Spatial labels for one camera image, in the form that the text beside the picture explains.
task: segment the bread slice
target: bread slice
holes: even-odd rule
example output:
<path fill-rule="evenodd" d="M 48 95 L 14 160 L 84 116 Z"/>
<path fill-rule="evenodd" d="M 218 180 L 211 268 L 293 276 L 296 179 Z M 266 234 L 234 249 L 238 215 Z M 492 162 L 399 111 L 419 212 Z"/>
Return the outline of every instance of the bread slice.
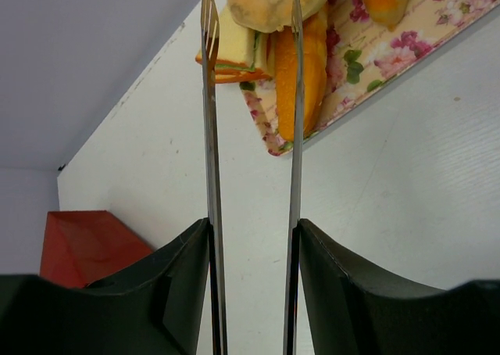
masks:
<path fill-rule="evenodd" d="M 216 61 L 216 83 L 239 83 L 272 77 L 268 58 L 273 56 L 267 34 L 241 27 L 227 7 L 219 16 L 220 39 Z M 202 64 L 202 50 L 196 55 Z"/>

